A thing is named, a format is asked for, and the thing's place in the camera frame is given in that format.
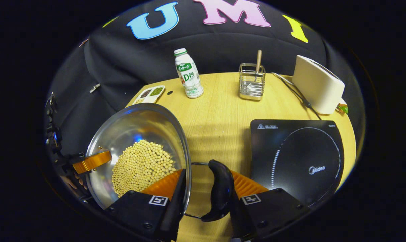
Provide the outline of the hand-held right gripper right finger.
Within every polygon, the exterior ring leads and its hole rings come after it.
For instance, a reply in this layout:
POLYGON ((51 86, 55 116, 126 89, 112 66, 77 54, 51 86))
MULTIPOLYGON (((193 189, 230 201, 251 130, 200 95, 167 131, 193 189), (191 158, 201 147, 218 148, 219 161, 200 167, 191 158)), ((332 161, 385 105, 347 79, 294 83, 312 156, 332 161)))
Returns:
POLYGON ((267 241, 311 212, 282 188, 269 190, 238 172, 231 174, 235 186, 230 203, 234 238, 267 241))

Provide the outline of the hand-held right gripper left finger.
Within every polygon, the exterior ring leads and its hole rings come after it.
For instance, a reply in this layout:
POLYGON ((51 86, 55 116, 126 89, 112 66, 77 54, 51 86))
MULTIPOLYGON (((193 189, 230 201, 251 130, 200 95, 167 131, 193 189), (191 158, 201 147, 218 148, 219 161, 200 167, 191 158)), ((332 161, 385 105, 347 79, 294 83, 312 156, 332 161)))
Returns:
POLYGON ((183 217, 185 182, 186 170, 177 170, 143 192, 126 192, 106 213, 138 242, 176 241, 183 217))

